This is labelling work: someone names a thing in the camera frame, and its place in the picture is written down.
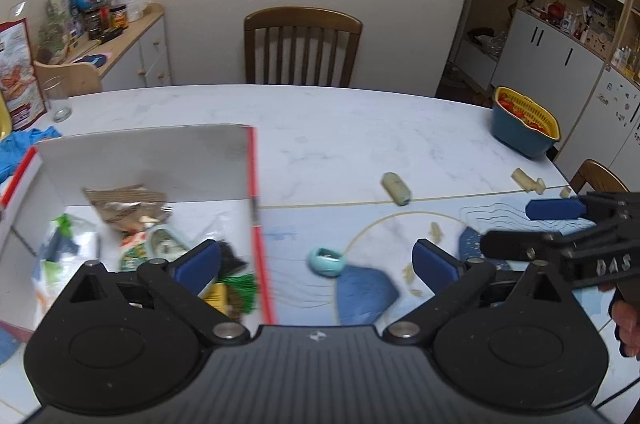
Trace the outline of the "person right hand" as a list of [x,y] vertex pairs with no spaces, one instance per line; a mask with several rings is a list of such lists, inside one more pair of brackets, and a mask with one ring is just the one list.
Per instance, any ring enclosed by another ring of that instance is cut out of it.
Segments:
[[627,358],[639,358],[639,311],[624,300],[616,300],[611,306],[611,318],[616,324],[620,353]]

